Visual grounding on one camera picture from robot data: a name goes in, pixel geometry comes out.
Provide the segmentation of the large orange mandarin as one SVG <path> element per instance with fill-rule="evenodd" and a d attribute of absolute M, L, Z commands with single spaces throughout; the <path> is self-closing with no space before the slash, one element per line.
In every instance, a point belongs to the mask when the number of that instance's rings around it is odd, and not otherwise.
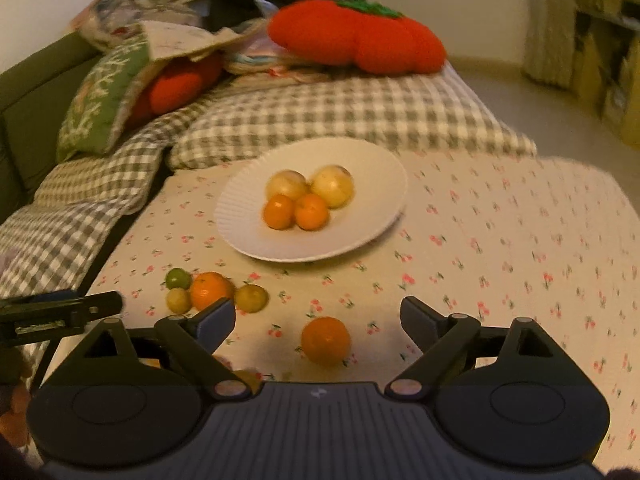
<path fill-rule="evenodd" d="M 204 272 L 198 274 L 190 287 L 191 306 L 198 311 L 203 311 L 218 300 L 232 299 L 234 285 L 217 272 Z"/>

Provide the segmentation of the small orange mandarin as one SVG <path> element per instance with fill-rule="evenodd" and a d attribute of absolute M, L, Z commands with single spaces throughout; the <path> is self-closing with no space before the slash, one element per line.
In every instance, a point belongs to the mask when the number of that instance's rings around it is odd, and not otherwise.
<path fill-rule="evenodd" d="M 300 333 L 300 348 L 314 364 L 331 367 L 350 356 L 352 337 L 338 318 L 322 316 L 310 321 Z"/>

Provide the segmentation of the orange cherry tomato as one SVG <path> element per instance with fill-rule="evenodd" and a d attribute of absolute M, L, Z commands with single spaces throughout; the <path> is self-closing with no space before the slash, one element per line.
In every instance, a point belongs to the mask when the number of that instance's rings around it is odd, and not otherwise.
<path fill-rule="evenodd" d="M 295 224 L 294 200 L 283 194 L 273 195 L 262 208 L 262 220 L 273 230 L 291 229 Z"/>
<path fill-rule="evenodd" d="M 295 224 L 304 231 L 323 229 L 330 220 L 326 201 L 314 193 L 307 193 L 295 202 Z"/>

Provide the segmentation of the large yellow passion fruit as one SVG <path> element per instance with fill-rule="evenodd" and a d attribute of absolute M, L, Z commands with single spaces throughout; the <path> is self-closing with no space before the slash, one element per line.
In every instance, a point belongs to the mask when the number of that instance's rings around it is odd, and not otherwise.
<path fill-rule="evenodd" d="M 329 165 L 320 168 L 312 176 L 310 190 L 323 198 L 330 209 L 338 209 L 354 197 L 355 182 L 346 168 Z"/>

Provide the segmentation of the small yellow-green fruit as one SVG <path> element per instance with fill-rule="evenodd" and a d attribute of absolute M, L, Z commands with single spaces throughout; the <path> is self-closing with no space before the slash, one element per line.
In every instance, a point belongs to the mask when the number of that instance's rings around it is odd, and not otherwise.
<path fill-rule="evenodd" d="M 183 315 L 192 308 L 189 292 L 181 287 L 175 287 L 168 290 L 165 297 L 167 309 L 173 314 Z"/>

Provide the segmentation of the small green fruit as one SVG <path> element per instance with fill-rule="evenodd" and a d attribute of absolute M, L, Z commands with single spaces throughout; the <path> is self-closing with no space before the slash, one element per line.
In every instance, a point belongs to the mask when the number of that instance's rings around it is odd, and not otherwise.
<path fill-rule="evenodd" d="M 167 289 L 182 288 L 188 290 L 192 284 L 192 275 L 183 268 L 172 268 L 165 276 Z"/>

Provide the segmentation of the yellow-green tomato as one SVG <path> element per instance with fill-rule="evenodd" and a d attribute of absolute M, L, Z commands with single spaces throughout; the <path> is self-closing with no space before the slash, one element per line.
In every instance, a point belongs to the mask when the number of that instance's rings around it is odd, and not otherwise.
<path fill-rule="evenodd" d="M 257 313 L 268 304 L 269 294 L 258 285 L 245 284 L 235 291 L 233 301 L 236 310 Z"/>

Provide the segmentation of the grey gingham blanket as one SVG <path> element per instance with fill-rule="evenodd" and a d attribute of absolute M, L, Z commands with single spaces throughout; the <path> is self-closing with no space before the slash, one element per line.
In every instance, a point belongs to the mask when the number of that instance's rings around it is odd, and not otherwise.
<path fill-rule="evenodd" d="M 116 223 L 145 205 L 166 152 L 219 93 L 152 120 L 111 155 L 55 166 L 1 225 L 1 298 L 78 288 Z"/>

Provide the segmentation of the cherry print bedsheet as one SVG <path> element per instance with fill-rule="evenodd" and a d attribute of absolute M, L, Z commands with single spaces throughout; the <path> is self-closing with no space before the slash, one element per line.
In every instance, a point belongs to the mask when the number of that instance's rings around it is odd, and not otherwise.
<path fill-rule="evenodd" d="M 167 314 L 171 268 L 257 284 L 264 310 L 240 314 L 217 356 L 278 382 L 385 384 L 419 356 L 399 305 L 415 296 L 440 313 L 489 326 L 534 318 L 608 400 L 596 463 L 639 463 L 639 218 L 617 182 L 559 158 L 404 153 L 407 206 L 381 238 L 315 263 L 259 262 L 219 235 L 214 210 L 241 165 L 181 170 L 142 212 L 91 284 L 125 300 L 124 323 Z M 300 333 L 338 318 L 352 337 L 337 366 L 309 361 Z"/>

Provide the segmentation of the white fluted plate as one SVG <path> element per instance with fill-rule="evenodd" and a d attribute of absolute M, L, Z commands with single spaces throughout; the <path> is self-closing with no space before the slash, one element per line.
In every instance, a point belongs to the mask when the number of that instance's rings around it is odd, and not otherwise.
<path fill-rule="evenodd" d="M 243 167 L 219 196 L 219 234 L 269 262 L 351 252 L 400 216 L 408 178 L 399 159 L 366 141 L 319 138 L 276 148 Z"/>

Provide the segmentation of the green embroidered pillow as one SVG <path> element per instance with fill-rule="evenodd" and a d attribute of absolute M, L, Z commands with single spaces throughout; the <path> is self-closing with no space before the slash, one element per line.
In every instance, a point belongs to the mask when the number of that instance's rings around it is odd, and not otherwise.
<path fill-rule="evenodd" d="M 58 132 L 56 161 L 62 164 L 78 154 L 108 154 L 156 73 L 142 34 L 104 55 L 85 76 L 67 110 Z"/>

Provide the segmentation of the grey gingham pillow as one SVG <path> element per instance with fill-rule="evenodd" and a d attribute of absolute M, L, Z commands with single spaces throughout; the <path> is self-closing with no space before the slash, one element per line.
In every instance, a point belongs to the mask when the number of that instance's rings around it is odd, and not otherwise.
<path fill-rule="evenodd" d="M 330 79 L 284 87 L 228 86 L 168 154 L 171 169 L 201 169 L 258 157 L 320 136 L 390 151 L 468 151 L 534 156 L 528 136 L 499 120 L 451 65 L 431 75 L 375 77 L 339 70 Z"/>

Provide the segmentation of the green sofa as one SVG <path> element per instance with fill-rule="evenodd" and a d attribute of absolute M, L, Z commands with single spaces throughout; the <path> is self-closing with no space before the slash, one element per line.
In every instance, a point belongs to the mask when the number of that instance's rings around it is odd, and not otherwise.
<path fill-rule="evenodd" d="M 1 74 L 1 219 L 34 198 L 55 166 L 58 130 L 102 53 L 77 32 Z"/>

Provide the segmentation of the stack of books and papers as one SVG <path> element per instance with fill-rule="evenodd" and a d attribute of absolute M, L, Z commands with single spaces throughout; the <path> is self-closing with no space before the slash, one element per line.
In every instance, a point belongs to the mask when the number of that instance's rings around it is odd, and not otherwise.
<path fill-rule="evenodd" d="M 224 55 L 224 69 L 236 88 L 265 89 L 332 81 L 348 75 L 344 67 L 332 67 L 300 58 L 268 37 L 248 40 Z"/>

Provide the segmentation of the beige curtain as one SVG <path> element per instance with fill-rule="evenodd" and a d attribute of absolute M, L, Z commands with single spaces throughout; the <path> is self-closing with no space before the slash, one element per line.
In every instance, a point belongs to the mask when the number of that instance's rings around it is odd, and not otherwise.
<path fill-rule="evenodd" d="M 573 75 L 575 0 L 528 0 L 523 70 L 541 84 L 567 89 Z"/>

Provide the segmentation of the red tomato plush cushion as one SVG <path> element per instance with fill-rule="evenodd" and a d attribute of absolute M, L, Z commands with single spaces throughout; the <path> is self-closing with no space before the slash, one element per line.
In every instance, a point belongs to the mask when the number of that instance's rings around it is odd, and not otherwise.
<path fill-rule="evenodd" d="M 366 0 L 296 1 L 270 18 L 268 35 L 306 61 L 372 75 L 434 74 L 447 61 L 431 29 Z"/>

